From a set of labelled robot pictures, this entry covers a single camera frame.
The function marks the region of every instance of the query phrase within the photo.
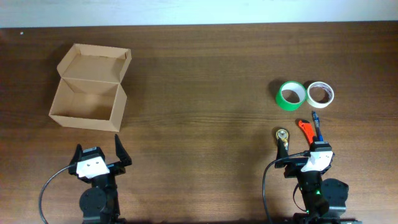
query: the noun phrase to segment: blue marker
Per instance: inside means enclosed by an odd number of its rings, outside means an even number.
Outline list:
[[[312,111],[312,118],[313,122],[315,123],[315,131],[317,132],[318,139],[319,141],[323,141],[323,136],[321,134],[321,129],[320,129],[319,117],[315,111]]]

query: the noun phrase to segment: white tape roll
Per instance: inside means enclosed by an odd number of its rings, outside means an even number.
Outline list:
[[[311,94],[310,94],[310,90],[315,87],[324,89],[326,91],[326,93],[329,95],[329,101],[327,101],[326,103],[319,103],[319,102],[316,102],[315,100],[313,100],[313,98],[311,97]],[[315,108],[324,108],[324,107],[328,106],[333,101],[334,98],[335,98],[335,93],[333,92],[333,89],[330,87],[330,85],[328,85],[324,82],[312,83],[307,88],[307,102]]]

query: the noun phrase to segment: tape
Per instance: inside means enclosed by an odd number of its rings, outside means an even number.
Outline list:
[[[310,95],[310,90],[311,90],[312,88],[315,88],[315,87],[322,88],[322,89],[324,89],[324,90],[326,91],[326,93],[327,93],[328,96],[329,96],[329,100],[328,100],[326,103],[319,103],[319,102],[316,102],[315,100],[313,100],[313,98],[312,98],[311,95]],[[312,84],[307,88],[307,95],[308,95],[308,97],[307,97],[307,102],[308,102],[311,106],[313,106],[313,107],[315,107],[315,108],[324,108],[324,107],[328,106],[328,105],[333,101],[333,99],[335,98],[335,92],[333,92],[333,89],[330,87],[330,85],[328,85],[328,84],[326,84],[326,83],[324,83],[324,82],[315,82],[315,83],[312,83]]]
[[[295,92],[299,98],[299,102],[298,103],[291,103],[289,101],[287,101],[283,96],[282,96],[282,91],[284,90],[291,90],[293,92]],[[305,91],[305,88],[303,85],[301,85],[298,82],[295,81],[289,81],[289,82],[285,82],[279,89],[278,94],[276,94],[276,103],[283,109],[286,111],[293,111],[296,110],[297,108],[299,108],[301,106],[301,104],[303,104],[304,100],[307,97],[307,92]]]

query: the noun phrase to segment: open box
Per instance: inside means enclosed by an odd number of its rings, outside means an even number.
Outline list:
[[[120,85],[130,49],[74,44],[58,64],[49,116],[64,127],[119,131],[127,96]]]

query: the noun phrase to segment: wooden table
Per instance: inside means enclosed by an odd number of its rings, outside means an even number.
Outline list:
[[[295,124],[313,108],[281,110],[287,80],[324,81],[334,102],[317,110],[336,156],[324,179],[349,185],[344,217],[398,219],[398,23],[0,29],[0,222],[40,223],[39,191],[76,144],[116,161],[114,133],[63,128],[48,116],[56,66],[72,43],[132,49],[119,136],[133,159],[117,177],[130,221],[264,220],[261,179],[275,159],[272,129],[290,131],[290,151],[308,149]],[[299,212],[297,181],[270,170],[275,217]],[[61,174],[44,195],[50,223],[79,223],[90,186]],[[298,204],[302,205],[300,196]]]

